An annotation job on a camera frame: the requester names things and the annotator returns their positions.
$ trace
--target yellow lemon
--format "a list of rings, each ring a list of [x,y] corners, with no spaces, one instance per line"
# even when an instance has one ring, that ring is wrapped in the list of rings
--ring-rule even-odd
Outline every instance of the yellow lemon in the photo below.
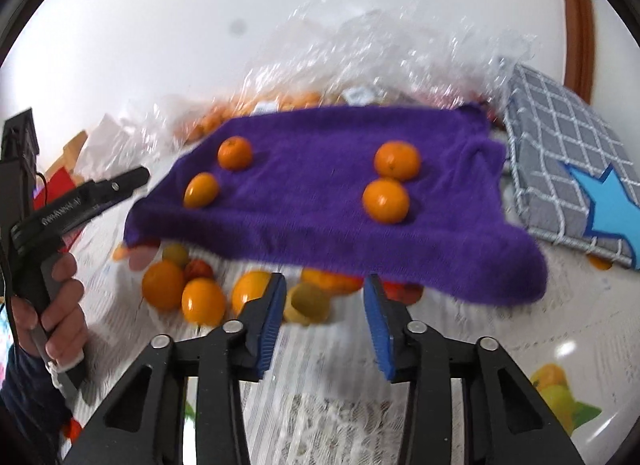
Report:
[[[556,415],[562,428],[571,436],[575,429],[575,400],[569,388],[565,385],[550,385],[540,391],[540,396]]]
[[[564,369],[557,364],[546,364],[531,376],[533,387],[541,391],[550,385],[564,385],[569,387],[566,381]]]

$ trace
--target black cable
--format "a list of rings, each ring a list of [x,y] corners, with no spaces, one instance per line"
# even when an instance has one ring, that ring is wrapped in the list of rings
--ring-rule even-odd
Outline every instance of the black cable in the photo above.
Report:
[[[47,202],[49,201],[49,190],[47,189],[47,179],[39,171],[36,171],[36,176],[39,176],[44,184],[44,204],[46,205]]]

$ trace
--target yellow fruit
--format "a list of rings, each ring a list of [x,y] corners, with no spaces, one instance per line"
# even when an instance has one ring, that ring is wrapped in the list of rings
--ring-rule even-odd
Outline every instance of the yellow fruit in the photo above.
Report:
[[[364,284],[362,277],[352,277],[342,273],[317,270],[316,268],[303,268],[302,274],[300,274],[300,281],[316,285],[330,295],[352,293],[361,289]]]
[[[540,396],[556,415],[562,428],[571,436],[575,429],[575,400],[569,388],[565,385],[549,385],[540,391]]]
[[[325,322],[331,312],[329,296],[311,283],[300,283],[289,290],[284,318],[304,326]]]
[[[225,308],[225,294],[213,279],[199,277],[184,287],[182,314],[187,321],[216,327],[225,317]]]
[[[263,270],[248,271],[238,279],[231,292],[231,310],[236,317],[240,315],[245,303],[262,297],[270,279],[271,274]]]
[[[184,269],[189,263],[189,251],[180,243],[171,243],[162,249],[162,260],[171,261]]]
[[[201,172],[193,177],[184,192],[183,205],[189,209],[206,207],[220,192],[220,185],[209,172]]]
[[[564,370],[557,364],[546,364],[531,376],[533,387],[541,391],[550,385],[564,385],[568,387]]]
[[[182,269],[171,261],[158,261],[142,277],[142,297],[158,311],[180,308],[184,289]]]

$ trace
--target white label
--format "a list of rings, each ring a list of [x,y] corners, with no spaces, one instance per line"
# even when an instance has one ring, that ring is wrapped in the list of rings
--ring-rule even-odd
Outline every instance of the white label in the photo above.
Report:
[[[261,100],[255,105],[251,115],[265,115],[266,113],[277,113],[278,101],[275,100]]]
[[[376,94],[367,87],[357,86],[342,92],[342,98],[350,106],[366,106],[376,100]]]

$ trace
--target finger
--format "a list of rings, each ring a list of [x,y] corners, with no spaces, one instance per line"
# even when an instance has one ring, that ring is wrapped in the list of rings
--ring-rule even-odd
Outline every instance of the finger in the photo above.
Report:
[[[62,257],[56,261],[56,264],[53,265],[51,277],[53,277],[55,281],[62,283],[76,275],[76,271],[78,271],[76,259],[72,254],[67,253],[62,255]]]
[[[13,296],[10,302],[20,347],[34,357],[39,356],[38,349],[31,339],[31,330],[38,322],[38,315],[31,304],[19,297]]]
[[[67,315],[56,330],[51,334],[45,346],[49,357],[59,359],[69,347],[69,344],[86,327],[82,308],[76,305],[74,311]]]
[[[86,324],[84,324],[82,326],[82,330],[76,334],[62,355],[57,358],[56,362],[58,363],[58,366],[66,366],[76,360],[76,357],[81,352],[88,339],[89,330],[86,327]]]
[[[42,327],[51,331],[60,321],[78,307],[78,303],[84,295],[84,286],[76,279],[68,280],[51,304],[40,316]]]
[[[10,300],[16,327],[23,330],[34,329],[38,323],[38,314],[33,306],[20,297],[12,297]]]

